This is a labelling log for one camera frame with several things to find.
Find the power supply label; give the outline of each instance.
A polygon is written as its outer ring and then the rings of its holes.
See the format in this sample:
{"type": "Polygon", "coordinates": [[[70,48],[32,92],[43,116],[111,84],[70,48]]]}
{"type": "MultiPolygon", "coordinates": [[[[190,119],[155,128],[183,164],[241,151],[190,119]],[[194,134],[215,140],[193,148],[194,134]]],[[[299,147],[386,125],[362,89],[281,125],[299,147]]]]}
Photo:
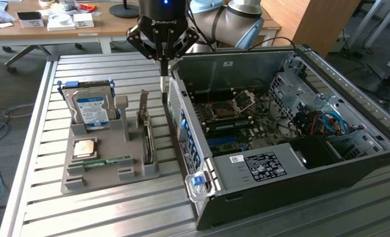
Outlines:
{"type": "Polygon", "coordinates": [[[245,157],[245,162],[258,182],[287,174],[274,152],[245,157]]]}
{"type": "Polygon", "coordinates": [[[104,126],[109,123],[109,114],[103,108],[103,97],[80,98],[76,102],[84,124],[90,127],[104,126]]]}

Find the circuit board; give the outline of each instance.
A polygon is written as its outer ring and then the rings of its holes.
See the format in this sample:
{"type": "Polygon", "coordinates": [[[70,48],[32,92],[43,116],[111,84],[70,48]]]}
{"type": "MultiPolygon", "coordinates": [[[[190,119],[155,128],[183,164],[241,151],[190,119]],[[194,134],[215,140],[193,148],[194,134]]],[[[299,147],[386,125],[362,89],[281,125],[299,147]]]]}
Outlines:
{"type": "Polygon", "coordinates": [[[267,113],[265,93],[255,93],[251,100],[242,91],[234,99],[194,104],[194,109],[214,156],[273,146],[290,137],[282,134],[267,113]]]}

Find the wooden cabinet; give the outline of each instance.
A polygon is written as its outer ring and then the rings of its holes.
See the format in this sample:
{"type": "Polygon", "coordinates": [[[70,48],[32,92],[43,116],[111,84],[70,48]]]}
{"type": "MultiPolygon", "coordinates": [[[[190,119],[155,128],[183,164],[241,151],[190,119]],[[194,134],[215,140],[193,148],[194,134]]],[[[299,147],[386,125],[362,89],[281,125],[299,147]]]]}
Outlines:
{"type": "MultiPolygon", "coordinates": [[[[277,36],[307,44],[326,56],[361,0],[262,0],[261,5],[281,24],[277,36]]],[[[289,45],[277,39],[274,45],[289,45]]]]}

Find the robotic arm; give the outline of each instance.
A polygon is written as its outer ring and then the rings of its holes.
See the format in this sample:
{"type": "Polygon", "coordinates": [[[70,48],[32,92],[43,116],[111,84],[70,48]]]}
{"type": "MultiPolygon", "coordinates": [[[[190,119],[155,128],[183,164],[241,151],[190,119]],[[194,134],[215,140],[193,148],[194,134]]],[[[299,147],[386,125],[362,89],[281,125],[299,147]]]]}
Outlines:
{"type": "MultiPolygon", "coordinates": [[[[193,0],[190,13],[207,41],[219,40],[238,48],[249,48],[257,38],[263,19],[261,0],[193,0]]],[[[139,0],[138,25],[127,33],[127,41],[161,65],[162,90],[169,74],[169,61],[181,58],[194,43],[203,44],[187,22],[186,0],[139,0]],[[145,34],[154,47],[142,41],[145,34]]]]}

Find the lamp base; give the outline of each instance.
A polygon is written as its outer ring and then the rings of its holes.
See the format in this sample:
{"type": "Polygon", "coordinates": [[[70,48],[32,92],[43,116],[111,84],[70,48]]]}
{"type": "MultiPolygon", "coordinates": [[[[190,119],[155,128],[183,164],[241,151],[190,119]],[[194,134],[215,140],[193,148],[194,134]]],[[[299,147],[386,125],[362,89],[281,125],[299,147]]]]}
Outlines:
{"type": "Polygon", "coordinates": [[[123,4],[114,5],[110,7],[110,13],[119,18],[135,18],[139,16],[139,7],[129,4],[126,9],[123,4]]]}

